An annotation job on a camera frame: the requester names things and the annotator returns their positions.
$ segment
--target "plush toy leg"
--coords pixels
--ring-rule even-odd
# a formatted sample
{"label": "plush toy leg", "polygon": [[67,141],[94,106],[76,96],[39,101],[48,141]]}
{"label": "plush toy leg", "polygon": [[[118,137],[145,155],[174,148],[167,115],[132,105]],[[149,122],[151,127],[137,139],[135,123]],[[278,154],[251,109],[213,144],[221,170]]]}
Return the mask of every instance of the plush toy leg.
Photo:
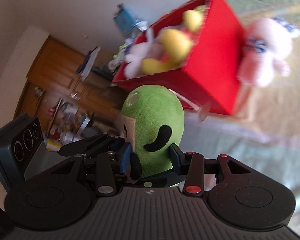
{"label": "plush toy leg", "polygon": [[289,64],[282,59],[275,58],[274,59],[274,68],[278,71],[282,76],[289,76],[291,73],[291,69]]}

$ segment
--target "pink plush toy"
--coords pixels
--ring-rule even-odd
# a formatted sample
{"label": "pink plush toy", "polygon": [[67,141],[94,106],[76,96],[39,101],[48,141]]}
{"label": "pink plush toy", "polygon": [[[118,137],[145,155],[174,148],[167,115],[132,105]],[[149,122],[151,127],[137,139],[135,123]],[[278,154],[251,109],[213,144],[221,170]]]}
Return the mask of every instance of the pink plush toy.
{"label": "pink plush toy", "polygon": [[285,58],[292,51],[292,38],[300,29],[283,18],[261,18],[247,28],[244,57],[237,78],[247,85],[266,87],[275,75],[290,75]]}

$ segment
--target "open red box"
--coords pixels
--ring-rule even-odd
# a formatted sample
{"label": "open red box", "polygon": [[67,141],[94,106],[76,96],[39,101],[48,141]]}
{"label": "open red box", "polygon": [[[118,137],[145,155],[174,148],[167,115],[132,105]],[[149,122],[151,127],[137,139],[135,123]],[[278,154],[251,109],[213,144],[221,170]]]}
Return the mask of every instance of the open red box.
{"label": "open red box", "polygon": [[[232,114],[239,89],[236,78],[243,45],[242,26],[225,0],[190,0],[152,25],[154,35],[163,27],[179,25],[182,14],[206,5],[206,19],[180,69],[126,79],[123,64],[113,83],[132,91],[142,85],[161,85],[202,106],[209,100],[211,113]],[[146,41],[144,33],[135,43]]]}

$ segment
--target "ribbed gray surface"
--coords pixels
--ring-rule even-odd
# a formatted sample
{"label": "ribbed gray surface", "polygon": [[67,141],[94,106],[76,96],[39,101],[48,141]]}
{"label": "ribbed gray surface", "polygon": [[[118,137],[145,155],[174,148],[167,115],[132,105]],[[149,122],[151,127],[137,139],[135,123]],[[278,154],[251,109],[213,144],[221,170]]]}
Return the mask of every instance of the ribbed gray surface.
{"label": "ribbed gray surface", "polygon": [[246,232],[215,218],[204,201],[178,188],[124,188],[100,199],[79,222],[60,230],[33,232],[16,228],[5,240],[289,240],[300,239],[288,228]]}

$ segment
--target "green plush head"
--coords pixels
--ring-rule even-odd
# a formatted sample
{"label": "green plush head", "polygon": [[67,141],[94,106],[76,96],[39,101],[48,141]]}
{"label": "green plush head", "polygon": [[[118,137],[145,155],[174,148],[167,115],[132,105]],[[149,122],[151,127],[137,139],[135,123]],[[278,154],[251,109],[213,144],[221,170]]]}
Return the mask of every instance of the green plush head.
{"label": "green plush head", "polygon": [[152,85],[133,90],[122,108],[124,138],[135,153],[130,160],[131,178],[137,180],[171,169],[169,146],[179,145],[183,129],[183,108],[174,93]]}

